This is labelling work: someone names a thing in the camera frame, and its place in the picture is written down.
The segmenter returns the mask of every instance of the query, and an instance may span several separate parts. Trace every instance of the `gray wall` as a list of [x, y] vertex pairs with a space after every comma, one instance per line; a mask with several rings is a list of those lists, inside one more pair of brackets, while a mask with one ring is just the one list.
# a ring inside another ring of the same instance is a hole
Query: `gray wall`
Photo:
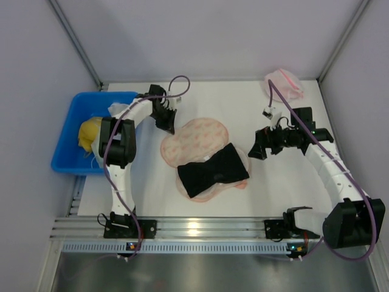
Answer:
[[103, 81], [316, 78], [360, 0], [58, 0]]
[[70, 176], [50, 161], [72, 97], [95, 90], [44, 0], [0, 9], [0, 290], [33, 291]]
[[[389, 1], [374, 0], [322, 86], [347, 166], [389, 208]], [[381, 239], [389, 254], [389, 215]]]

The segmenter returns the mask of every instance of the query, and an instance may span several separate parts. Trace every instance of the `wire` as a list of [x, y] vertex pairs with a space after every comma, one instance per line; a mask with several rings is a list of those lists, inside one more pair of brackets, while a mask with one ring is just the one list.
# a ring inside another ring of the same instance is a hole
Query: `wire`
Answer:
[[289, 125], [289, 119], [288, 119], [287, 117], [280, 117], [280, 118], [278, 119], [276, 125], [275, 125], [276, 127], [279, 126], [279, 124], [280, 124], [280, 122], [281, 122], [282, 119], [286, 119], [286, 125], [287, 125], [288, 128], [294, 129], [293, 126]]
[[332, 161], [334, 161], [334, 163], [336, 164], [336, 166], [338, 166], [338, 168], [344, 173], [344, 175], [348, 178], [348, 180], [354, 185], [354, 187], [357, 189], [357, 191], [360, 193], [360, 196], [362, 197], [363, 201], [365, 202], [365, 205], [366, 205], [366, 208], [367, 208], [367, 211], [369, 213], [369, 216], [370, 216], [370, 221], [371, 221], [371, 233], [372, 233], [372, 236], [371, 236], [371, 243], [370, 243], [370, 247], [369, 249], [367, 250], [367, 252], [361, 256], [361, 257], [357, 257], [357, 258], [349, 258], [349, 257], [345, 257], [344, 255], [342, 254], [339, 254], [338, 252], [336, 252], [334, 249], [332, 249], [332, 247], [329, 246], [329, 244], [327, 243], [326, 240], [324, 240], [324, 242], [326, 243], [327, 247], [329, 248], [329, 250], [335, 254], [336, 256], [340, 257], [341, 259], [343, 260], [350, 260], [350, 261], [353, 261], [353, 262], [356, 262], [356, 261], [359, 261], [359, 260], [365, 260], [367, 259], [370, 254], [373, 252], [373, 249], [376, 245], [376, 240], [377, 240], [377, 228], [376, 228], [376, 220], [374, 218], [374, 213], [373, 213], [373, 210], [370, 206], [370, 202], [368, 201], [368, 198], [366, 197], [365, 195], [365, 192], [362, 190], [362, 188], [358, 185], [358, 183], [354, 180], [354, 178], [346, 171], [346, 169], [340, 164], [340, 162], [338, 160], [335, 159], [335, 157], [333, 157], [332, 154], [330, 154], [330, 152], [315, 138], [315, 136], [311, 133], [311, 131], [307, 128], [307, 126], [304, 124], [304, 122], [298, 117], [298, 115], [295, 113], [295, 111], [291, 108], [291, 106], [288, 104], [288, 102], [286, 101], [286, 99], [283, 97], [283, 95], [281, 94], [281, 92], [278, 90], [277, 87], [275, 87], [274, 83], [272, 80], [269, 79], [269, 88], [270, 88], [270, 104], [272, 103], [272, 100], [273, 100], [273, 89], [274, 91], [278, 94], [278, 96], [280, 97], [280, 99], [283, 101], [283, 103], [285, 104], [286, 108], [291, 112], [291, 114], [294, 116], [294, 118], [296, 119], [296, 121], [300, 124], [300, 126], [305, 130], [305, 132], [307, 133], [307, 135], [311, 138], [311, 140], [313, 141], [313, 143], [315, 143], [320, 149], [322, 152], [324, 152]]
[[172, 96], [146, 96], [146, 97], [142, 97], [141, 99], [138, 99], [136, 100], [136, 102], [133, 102], [132, 104], [130, 104], [130, 106], [124, 111], [124, 113], [117, 119], [115, 125], [114, 125], [114, 128], [112, 129], [112, 133], [111, 133], [111, 136], [109, 137], [109, 140], [108, 140], [108, 143], [107, 143], [107, 147], [106, 147], [106, 150], [104, 152], [104, 157], [103, 157], [103, 169], [104, 169], [104, 174], [105, 174], [105, 177], [107, 178], [107, 180], [109, 181], [109, 183], [111, 184], [112, 188], [114, 189], [116, 195], [117, 195], [117, 198], [119, 199], [119, 201], [121, 202], [121, 204], [126, 208], [126, 210], [128, 211], [128, 213], [130, 214], [130, 216], [134, 219], [135, 221], [135, 225], [136, 225], [136, 228], [137, 228], [137, 231], [138, 231], [138, 243], [137, 243], [137, 246], [136, 246], [136, 249], [134, 250], [134, 253], [128, 258], [128, 259], [131, 259], [133, 258], [137, 253], [138, 251], [140, 250], [140, 245], [141, 245], [141, 241], [142, 241], [142, 231], [140, 229], [140, 226], [139, 226], [139, 222], [138, 222], [138, 219], [136, 218], [135, 214], [131, 211], [131, 209], [127, 206], [127, 204], [124, 202], [122, 196], [120, 195], [119, 193], [119, 190], [118, 188], [116, 187], [115, 183], [112, 181], [110, 175], [109, 175], [109, 172], [108, 172], [108, 168], [107, 168], [107, 157], [108, 157], [108, 152], [109, 152], [109, 149], [111, 148], [111, 145], [112, 145], [112, 141], [114, 139], [114, 136], [117, 132], [117, 129], [119, 127], [119, 124], [120, 122], [122, 121], [122, 119], [139, 103], [145, 101], [145, 100], [151, 100], [151, 99], [160, 99], [161, 97], [164, 97], [166, 99], [171, 99], [173, 97], [180, 97], [182, 95], [184, 95], [185, 93], [187, 93], [190, 89], [190, 80], [187, 76], [184, 76], [184, 75], [178, 75], [178, 76], [175, 76], [175, 78], [173, 78], [171, 80], [171, 82], [169, 83], [169, 88], [168, 90], [170, 91], [171, 89], [171, 85], [173, 84], [173, 82], [178, 79], [178, 78], [184, 78], [186, 79], [186, 81], [188, 81], [188, 86], [186, 88], [186, 90], [184, 90], [182, 93], [180, 94], [176, 94], [176, 95], [172, 95]]
[[309, 237], [308, 237], [308, 233], [306, 231], [304, 231], [304, 243], [305, 243], [306, 249], [308, 250]]
[[101, 226], [103, 226], [103, 227], [105, 228], [105, 225], [102, 224], [102, 223], [100, 222], [100, 219], [99, 219], [100, 215], [103, 215], [105, 221], [108, 221], [108, 218], [107, 218], [107, 216], [104, 215], [103, 213], [100, 213], [100, 214], [97, 215], [97, 223], [100, 224]]

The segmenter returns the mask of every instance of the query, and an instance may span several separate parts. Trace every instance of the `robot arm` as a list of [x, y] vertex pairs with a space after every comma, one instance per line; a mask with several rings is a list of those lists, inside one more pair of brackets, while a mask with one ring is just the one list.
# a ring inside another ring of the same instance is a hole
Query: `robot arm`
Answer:
[[[299, 148], [316, 169], [327, 193], [331, 199], [332, 212], [322, 212], [310, 207], [294, 207], [284, 213], [285, 226], [289, 231], [308, 230], [324, 236], [332, 248], [368, 245], [371, 242], [372, 231], [370, 216], [358, 190], [346, 177], [349, 170], [339, 157], [333, 138], [327, 129], [316, 129], [312, 120], [311, 108], [294, 109], [299, 118], [321, 144], [332, 153], [329, 158], [318, 145], [312, 144], [311, 138], [300, 128], [298, 122], [291, 117], [293, 127], [282, 129], [275, 120], [280, 114], [275, 108], [266, 108], [264, 115], [270, 119], [270, 126], [255, 133], [255, 143], [249, 157], [265, 160], [266, 149], [276, 155], [284, 147]], [[345, 172], [339, 169], [337, 161]], [[382, 226], [385, 206], [380, 199], [368, 199], [376, 221], [377, 238]]]
[[[152, 100], [142, 100], [145, 96], [161, 96]], [[163, 100], [166, 95], [165, 90], [157, 85], [151, 85], [149, 92], [145, 95], [139, 95], [134, 99], [131, 111], [128, 112], [119, 124], [116, 136], [107, 155], [107, 168], [111, 180], [122, 195], [123, 201], [130, 208], [135, 209], [135, 203], [131, 193], [131, 165], [136, 155], [136, 127], [148, 116], [156, 120], [156, 127], [174, 134], [174, 118], [177, 112], [177, 104], [181, 101], [180, 97], [170, 98], [168, 102]], [[112, 134], [113, 127], [117, 118], [128, 108], [114, 117], [106, 117], [102, 120], [100, 130], [99, 154], [102, 157], [106, 151], [106, 146]], [[124, 205], [119, 201], [116, 191], [112, 189], [112, 212], [111, 219], [125, 217], [129, 218], [129, 213]]]
[[[117, 114], [114, 116], [114, 118], [119, 118], [123, 112]], [[130, 120], [133, 121], [134, 129], [148, 116], [152, 115], [153, 113], [153, 102], [150, 100], [144, 100], [142, 102], [139, 102], [127, 115], [123, 117], [123, 121]], [[133, 150], [131, 152], [136, 152], [136, 143], [135, 142], [135, 136], [133, 132]], [[118, 188], [119, 192], [122, 194], [122, 198], [126, 205], [131, 209], [135, 209], [135, 202], [133, 200], [133, 195], [131, 192], [131, 165], [132, 161], [128, 163], [124, 168], [122, 168], [121, 165], [115, 165], [115, 164], [109, 164], [107, 166], [109, 175]], [[119, 201], [115, 190], [112, 189], [112, 212], [114, 212], [116, 215], [124, 215], [128, 214], [128, 211], [124, 207], [124, 205]]]

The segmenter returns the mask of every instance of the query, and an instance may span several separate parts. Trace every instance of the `black fabric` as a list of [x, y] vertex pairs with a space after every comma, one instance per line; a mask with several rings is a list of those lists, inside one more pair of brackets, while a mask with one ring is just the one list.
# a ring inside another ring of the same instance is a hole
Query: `black fabric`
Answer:
[[180, 165], [178, 175], [190, 198], [216, 183], [230, 184], [249, 178], [232, 143], [216, 152], [208, 161]]

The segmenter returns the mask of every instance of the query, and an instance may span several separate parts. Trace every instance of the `yellow object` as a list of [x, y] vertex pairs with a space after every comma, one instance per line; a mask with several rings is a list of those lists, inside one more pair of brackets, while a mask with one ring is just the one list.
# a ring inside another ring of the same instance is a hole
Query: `yellow object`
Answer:
[[102, 126], [102, 117], [92, 117], [81, 124], [78, 131], [78, 146], [83, 147], [86, 152], [92, 152], [92, 143]]

